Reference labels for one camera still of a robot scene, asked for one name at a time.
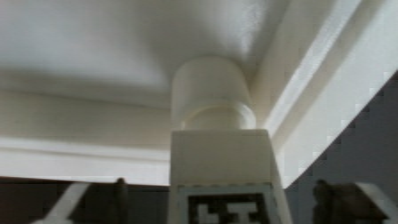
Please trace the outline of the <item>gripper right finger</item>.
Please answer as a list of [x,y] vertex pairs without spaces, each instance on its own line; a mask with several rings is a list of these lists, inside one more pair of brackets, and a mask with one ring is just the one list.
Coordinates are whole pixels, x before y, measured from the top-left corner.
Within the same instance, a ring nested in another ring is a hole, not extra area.
[[398,206],[369,183],[316,181],[312,224],[398,224]]

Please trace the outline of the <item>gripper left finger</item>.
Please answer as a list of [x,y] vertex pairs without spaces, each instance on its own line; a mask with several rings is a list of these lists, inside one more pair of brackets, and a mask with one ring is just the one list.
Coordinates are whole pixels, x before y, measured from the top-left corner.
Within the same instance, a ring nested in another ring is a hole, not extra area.
[[69,185],[46,216],[32,224],[128,224],[128,184],[76,182]]

